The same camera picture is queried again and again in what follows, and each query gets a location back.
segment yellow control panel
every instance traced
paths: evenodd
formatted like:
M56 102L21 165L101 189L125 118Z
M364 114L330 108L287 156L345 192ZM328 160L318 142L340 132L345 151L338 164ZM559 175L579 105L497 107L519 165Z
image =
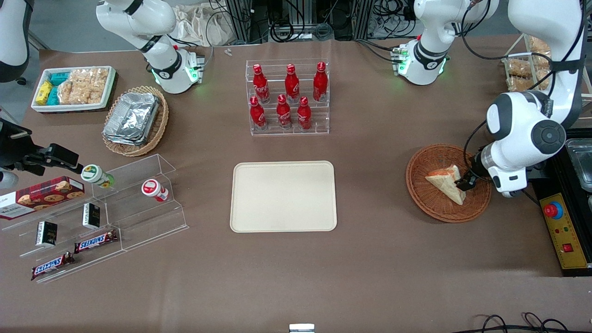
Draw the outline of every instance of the yellow control panel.
M540 200L543 215L551 239L555 245L555 252L565 270L573 268L586 268L588 262L580 245L580 240L575 234L571 223L570 214L567 212L561 193Z

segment teal snack package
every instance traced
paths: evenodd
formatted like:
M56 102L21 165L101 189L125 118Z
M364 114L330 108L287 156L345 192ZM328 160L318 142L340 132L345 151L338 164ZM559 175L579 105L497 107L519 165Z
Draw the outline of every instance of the teal snack package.
M47 97L46 105L60 105L60 100L57 97L57 87L53 87L52 90L49 92L49 97Z
M68 79L70 72L54 73L49 77L49 82L52 85L60 85L62 82Z

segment floor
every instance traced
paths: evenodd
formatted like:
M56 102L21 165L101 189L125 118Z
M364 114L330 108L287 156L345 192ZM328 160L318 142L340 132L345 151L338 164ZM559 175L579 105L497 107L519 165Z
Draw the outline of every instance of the floor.
M191 4L196 0L166 0L171 5ZM497 12L484 21L471 35L511 34L518 31L507 18L507 2L501 0ZM66 52L93 52L133 50L119 36L104 30L95 16L96 0L36 0L30 30L53 50ZM411 36L421 33L418 22ZM15 82L0 84L0 105L16 121L22 121L33 94L33 85L39 75L39 54L31 50L30 62L24 77L26 86Z

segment white robotic arm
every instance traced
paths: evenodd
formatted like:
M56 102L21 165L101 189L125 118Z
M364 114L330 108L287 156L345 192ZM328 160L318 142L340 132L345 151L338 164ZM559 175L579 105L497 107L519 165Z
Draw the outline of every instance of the white robotic arm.
M0 82L19 78L29 63L27 42L34 0L0 0Z
M434 82L441 73L444 58L456 37L452 23L461 23L467 8L472 9L465 23L475 23L490 18L497 10L499 0L416 0L416 17L423 23L421 39L399 46L401 62L396 73L417 85Z
M108 31L129 41L152 67L156 82L178 94L200 81L197 56L176 50L167 36L175 29L175 13L162 0L99 1L96 17Z
M487 129L496 141L475 156L471 168L477 176L490 176L497 191L511 197L527 186L527 167L559 152L565 129L581 113L585 27L578 0L510 0L508 14L520 31L549 44L556 71L546 91L503 93L487 111Z

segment black small box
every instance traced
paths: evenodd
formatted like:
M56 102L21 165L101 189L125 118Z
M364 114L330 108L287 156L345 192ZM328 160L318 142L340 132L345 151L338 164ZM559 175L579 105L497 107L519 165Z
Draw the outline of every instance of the black small box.
M41 221L37 225L37 246L56 246L57 224Z
M98 229L101 226L101 208L92 203L84 204L82 225L88 229Z

